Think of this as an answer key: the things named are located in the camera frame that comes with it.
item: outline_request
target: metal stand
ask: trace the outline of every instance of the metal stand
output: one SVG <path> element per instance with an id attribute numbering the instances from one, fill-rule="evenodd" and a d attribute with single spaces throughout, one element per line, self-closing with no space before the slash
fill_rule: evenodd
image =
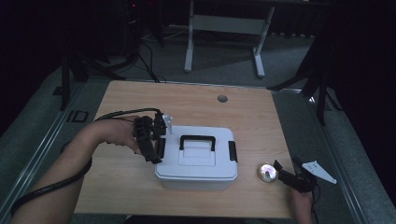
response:
<path id="1" fill-rule="evenodd" d="M 248 35 L 260 35 L 259 45 L 253 48 L 254 61 L 256 63 L 257 75 L 264 77 L 264 69 L 262 66 L 262 46 L 267 36 L 271 19 L 274 14 L 275 7 L 270 7 L 266 20 L 240 19 L 229 17 L 216 17 L 206 15 L 195 15 L 193 1 L 190 1 L 190 19 L 189 19 L 189 43 L 186 52 L 186 61 L 184 71 L 189 73 L 192 68 L 193 54 L 193 30 L 206 30 L 215 32 L 229 32 Z"/>
<path id="2" fill-rule="evenodd" d="M 316 68 L 310 68 L 305 70 L 303 65 L 306 63 L 306 59 L 303 60 L 302 65 L 295 77 L 292 77 L 278 85 L 267 87 L 270 91 L 281 91 L 282 89 L 288 87 L 289 85 L 296 83 L 300 80 L 307 78 L 307 81 L 301 90 L 301 94 L 306 97 L 312 97 L 315 91 L 318 89 L 318 108 L 317 108 L 317 117 L 322 125 L 325 125 L 324 122 L 324 108 L 326 95 L 331 99 L 331 103 L 333 106 L 342 110 L 334 101 L 334 99 L 330 96 L 327 88 L 329 85 L 329 75 L 331 73 L 331 69 L 333 66 L 332 63 L 333 51 L 328 54 L 328 57 L 324 58 L 324 62 Z"/>
<path id="3" fill-rule="evenodd" d="M 90 59 L 82 53 L 74 53 L 71 55 L 64 55 L 62 61 L 62 87 L 55 90 L 55 95 L 62 95 L 62 105 L 60 110 L 64 110 L 70 99 L 70 71 L 72 71 L 77 81 L 87 81 L 88 73 L 84 67 L 84 63 L 96 69 L 101 74 L 114 80 L 124 80 L 125 77 L 119 77 L 110 70 L 103 67 L 101 64 Z"/>

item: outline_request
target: human arm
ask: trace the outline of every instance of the human arm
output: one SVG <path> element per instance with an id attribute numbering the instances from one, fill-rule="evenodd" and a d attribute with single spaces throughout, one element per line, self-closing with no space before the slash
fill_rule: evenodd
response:
<path id="1" fill-rule="evenodd" d="M 44 188 L 78 173 L 101 143 L 127 146 L 140 154 L 138 144 L 132 136 L 134 118 L 97 120 L 83 128 L 32 190 Z M 83 178 L 22 205 L 12 217 L 11 223 L 69 223 L 82 181 Z"/>
<path id="2" fill-rule="evenodd" d="M 312 203 L 314 201 L 312 192 L 300 193 L 291 189 L 291 209 L 294 220 L 298 224 L 312 224 Z"/>

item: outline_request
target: dark background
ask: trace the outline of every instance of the dark background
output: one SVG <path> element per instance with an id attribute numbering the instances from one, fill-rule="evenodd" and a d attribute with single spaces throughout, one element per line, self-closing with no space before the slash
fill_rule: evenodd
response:
<path id="1" fill-rule="evenodd" d="M 18 116 L 41 82 L 69 50 L 106 60 L 122 53 L 125 33 L 121 1 L 2 1 L 0 4 L 0 134 Z M 355 128 L 378 176 L 395 202 L 392 182 L 396 74 L 396 6 L 391 1 L 343 1 L 329 11 L 283 5 L 270 32 L 314 35 L 304 65 L 332 62 L 329 85 Z M 197 10 L 207 12 L 212 3 Z M 262 18 L 264 8 L 218 7 L 216 13 Z M 163 25 L 187 24 L 188 1 L 162 1 Z"/>

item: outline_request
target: person's right hand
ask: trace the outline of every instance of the person's right hand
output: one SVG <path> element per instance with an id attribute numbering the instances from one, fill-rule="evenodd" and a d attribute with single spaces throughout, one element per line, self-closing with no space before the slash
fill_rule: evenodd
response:
<path id="1" fill-rule="evenodd" d="M 312 224 L 312 192 L 300 193 L 291 188 L 291 209 L 294 219 L 298 224 Z"/>
<path id="2" fill-rule="evenodd" d="M 137 116 L 100 119 L 86 126 L 80 134 L 83 134 L 84 139 L 91 139 L 96 144 L 107 142 L 117 146 L 127 146 L 134 153 L 141 155 L 139 145 L 132 135 L 135 118 Z"/>

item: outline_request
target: black handle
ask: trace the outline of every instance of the black handle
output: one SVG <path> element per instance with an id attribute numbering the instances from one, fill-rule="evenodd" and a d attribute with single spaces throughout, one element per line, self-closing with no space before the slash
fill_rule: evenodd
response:
<path id="1" fill-rule="evenodd" d="M 205 136 L 205 135 L 181 135 L 180 136 L 180 150 L 184 149 L 184 141 L 185 140 L 204 140 L 211 141 L 212 147 L 211 151 L 215 151 L 216 138 L 214 136 Z"/>

